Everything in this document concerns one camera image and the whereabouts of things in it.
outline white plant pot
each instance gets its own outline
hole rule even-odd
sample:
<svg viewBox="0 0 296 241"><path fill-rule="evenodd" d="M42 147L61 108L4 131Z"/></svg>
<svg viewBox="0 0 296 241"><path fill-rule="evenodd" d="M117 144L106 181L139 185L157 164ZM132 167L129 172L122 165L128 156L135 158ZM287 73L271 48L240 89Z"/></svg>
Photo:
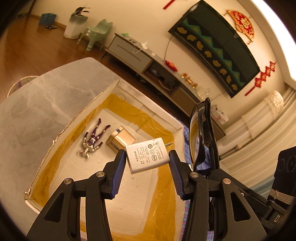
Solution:
<svg viewBox="0 0 296 241"><path fill-rule="evenodd" d="M77 39L79 34L83 31L84 24L88 17L82 15L73 15L69 19L64 36L68 39Z"/></svg>

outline baseboard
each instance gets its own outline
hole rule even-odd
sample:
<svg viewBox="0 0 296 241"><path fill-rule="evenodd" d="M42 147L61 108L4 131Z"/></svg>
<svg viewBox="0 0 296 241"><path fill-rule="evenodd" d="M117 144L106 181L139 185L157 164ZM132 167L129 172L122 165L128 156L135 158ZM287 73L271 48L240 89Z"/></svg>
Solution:
<svg viewBox="0 0 296 241"><path fill-rule="evenodd" d="M41 16L39 16L39 15L35 15L35 14L32 14L32 13L30 13L30 16L32 16L32 17L34 17L34 18L38 18L38 19L41 18ZM54 22L54 25L56 25L56 26L58 26L58 27L61 27L61 28L63 28L63 29L66 29L66 27L67 27L67 25L64 25L64 24L62 24L62 23L59 23L59 22L57 22L57 21ZM82 38L83 38L83 39L86 39L86 40L89 40L87 36L83 36Z"/></svg>

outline metal pivot screw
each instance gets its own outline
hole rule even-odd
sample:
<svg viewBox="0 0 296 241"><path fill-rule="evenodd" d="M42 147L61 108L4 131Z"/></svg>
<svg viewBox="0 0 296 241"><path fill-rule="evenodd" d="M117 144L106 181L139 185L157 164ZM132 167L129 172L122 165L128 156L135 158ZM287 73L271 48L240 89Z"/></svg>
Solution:
<svg viewBox="0 0 296 241"><path fill-rule="evenodd" d="M105 173L102 172L102 171L100 171L100 172L97 172L97 173L96 173L96 176L97 176L97 177L103 177L103 176L105 176Z"/></svg>
<svg viewBox="0 0 296 241"><path fill-rule="evenodd" d="M192 176L192 177L198 177L198 173L197 172L192 172L192 173L190 173L190 176Z"/></svg>
<svg viewBox="0 0 296 241"><path fill-rule="evenodd" d="M66 178L64 180L64 184L70 184L72 182L72 179L71 178Z"/></svg>
<svg viewBox="0 0 296 241"><path fill-rule="evenodd" d="M223 182L224 182L225 184L230 184L230 183L231 183L231 180L228 179L228 178L224 178L224 179L223 179Z"/></svg>

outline blue checkered cloth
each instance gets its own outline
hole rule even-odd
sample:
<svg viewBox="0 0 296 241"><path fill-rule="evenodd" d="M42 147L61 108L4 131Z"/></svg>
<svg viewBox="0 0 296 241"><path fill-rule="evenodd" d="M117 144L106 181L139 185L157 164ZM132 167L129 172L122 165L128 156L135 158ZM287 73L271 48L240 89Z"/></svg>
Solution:
<svg viewBox="0 0 296 241"><path fill-rule="evenodd" d="M211 167L210 164L210 153L209 149L205 147L205 154L206 154L206 160L201 163L200 165L197 166L198 170L203 170ZM185 155L185 160L186 163L189 165L191 164L191 157L190 157L190 150L189 150L189 129L184 126L184 155ZM182 231L181 231L181 236L180 236L180 241L182 240L184 229L185 229L185 224L187 220L187 215L188 215L188 210L189 210L189 205L190 201L185 201L185 213L184 213L184 218L183 218L183 225L182 225ZM208 232L207 233L207 241L213 241L214 239L214 232Z"/></svg>

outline tv screen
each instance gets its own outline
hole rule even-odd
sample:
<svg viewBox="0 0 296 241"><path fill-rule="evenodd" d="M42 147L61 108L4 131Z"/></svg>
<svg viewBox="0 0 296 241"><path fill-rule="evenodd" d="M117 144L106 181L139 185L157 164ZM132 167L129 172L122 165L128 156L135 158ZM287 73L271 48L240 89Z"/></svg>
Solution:
<svg viewBox="0 0 296 241"><path fill-rule="evenodd" d="M205 1L199 1L169 30L213 72L230 97L259 72L236 30Z"/></svg>

